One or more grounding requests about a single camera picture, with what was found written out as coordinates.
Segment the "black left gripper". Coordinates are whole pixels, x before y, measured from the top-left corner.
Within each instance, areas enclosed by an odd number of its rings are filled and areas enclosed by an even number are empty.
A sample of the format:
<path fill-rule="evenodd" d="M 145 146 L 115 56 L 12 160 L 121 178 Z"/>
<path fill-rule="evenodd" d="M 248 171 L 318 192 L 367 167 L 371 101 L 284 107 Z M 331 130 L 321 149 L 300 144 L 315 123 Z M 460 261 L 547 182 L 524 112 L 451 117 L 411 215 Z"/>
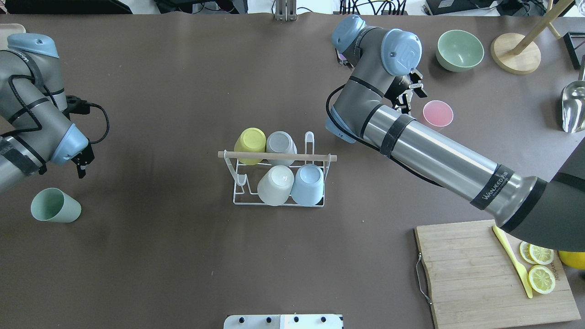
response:
<path fill-rule="evenodd" d="M 86 167 L 91 164 L 95 158 L 92 144 L 88 144 L 79 154 L 76 154 L 72 158 L 72 161 L 77 166 L 79 179 L 83 179 L 86 176 Z"/>

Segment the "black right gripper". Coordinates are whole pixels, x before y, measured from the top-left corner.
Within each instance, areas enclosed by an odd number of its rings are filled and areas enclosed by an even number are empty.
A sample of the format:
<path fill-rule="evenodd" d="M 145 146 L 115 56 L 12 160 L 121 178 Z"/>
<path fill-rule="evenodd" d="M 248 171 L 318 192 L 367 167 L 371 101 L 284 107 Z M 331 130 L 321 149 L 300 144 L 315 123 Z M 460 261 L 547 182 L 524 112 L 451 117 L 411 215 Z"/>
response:
<path fill-rule="evenodd" d="M 419 98 L 428 97 L 422 83 L 423 77 L 418 69 L 414 69 L 408 75 L 395 77 L 385 93 L 385 98 L 390 100 L 401 114 L 411 115 L 412 94 Z"/>

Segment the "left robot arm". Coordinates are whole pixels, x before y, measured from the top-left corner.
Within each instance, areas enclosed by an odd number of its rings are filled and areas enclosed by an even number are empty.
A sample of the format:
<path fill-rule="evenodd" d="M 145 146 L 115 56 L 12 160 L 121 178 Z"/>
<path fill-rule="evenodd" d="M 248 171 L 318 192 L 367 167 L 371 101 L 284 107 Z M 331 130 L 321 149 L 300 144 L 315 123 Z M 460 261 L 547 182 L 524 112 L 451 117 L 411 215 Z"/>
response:
<path fill-rule="evenodd" d="M 0 59 L 1 117 L 13 127 L 1 135 L 1 192 L 43 175 L 50 162 L 72 161 L 83 178 L 94 160 L 92 142 L 69 115 L 86 110 L 80 99 L 65 94 L 54 40 L 35 33 L 9 35 Z"/>

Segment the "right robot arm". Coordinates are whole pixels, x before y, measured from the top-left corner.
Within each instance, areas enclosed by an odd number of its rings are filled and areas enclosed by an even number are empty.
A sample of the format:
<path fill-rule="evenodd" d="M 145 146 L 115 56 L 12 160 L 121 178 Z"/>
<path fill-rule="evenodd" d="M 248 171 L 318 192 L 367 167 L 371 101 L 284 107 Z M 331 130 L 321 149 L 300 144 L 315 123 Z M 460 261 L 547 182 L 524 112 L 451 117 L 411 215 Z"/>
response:
<path fill-rule="evenodd" d="M 334 105 L 326 106 L 324 125 L 330 133 L 365 144 L 417 177 L 462 196 L 491 214 L 513 237 L 545 248 L 583 252 L 583 142 L 550 182 L 522 177 L 383 104 L 393 81 L 420 62 L 417 35 L 369 26 L 351 15 L 335 27 L 331 42 L 355 69 L 339 88 Z"/>

